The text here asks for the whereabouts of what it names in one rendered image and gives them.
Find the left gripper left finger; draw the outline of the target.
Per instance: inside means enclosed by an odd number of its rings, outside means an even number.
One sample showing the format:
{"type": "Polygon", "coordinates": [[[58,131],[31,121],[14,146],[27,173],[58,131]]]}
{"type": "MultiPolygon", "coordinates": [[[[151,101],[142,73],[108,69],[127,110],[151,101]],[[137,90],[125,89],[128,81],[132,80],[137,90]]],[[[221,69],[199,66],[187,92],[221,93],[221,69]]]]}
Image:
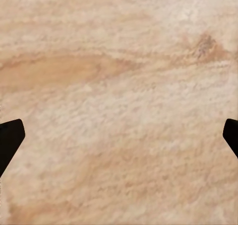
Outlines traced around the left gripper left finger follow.
{"type": "Polygon", "coordinates": [[[24,138],[25,130],[21,119],[0,124],[0,176],[2,176],[24,138]]]}

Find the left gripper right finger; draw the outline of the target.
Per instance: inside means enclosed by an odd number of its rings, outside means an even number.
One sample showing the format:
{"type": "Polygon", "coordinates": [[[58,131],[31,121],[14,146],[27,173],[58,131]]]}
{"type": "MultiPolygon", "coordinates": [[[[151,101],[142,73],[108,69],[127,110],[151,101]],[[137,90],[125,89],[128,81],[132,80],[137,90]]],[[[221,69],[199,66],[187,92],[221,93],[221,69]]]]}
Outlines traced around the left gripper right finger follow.
{"type": "Polygon", "coordinates": [[[223,137],[238,158],[238,120],[226,120],[223,137]]]}

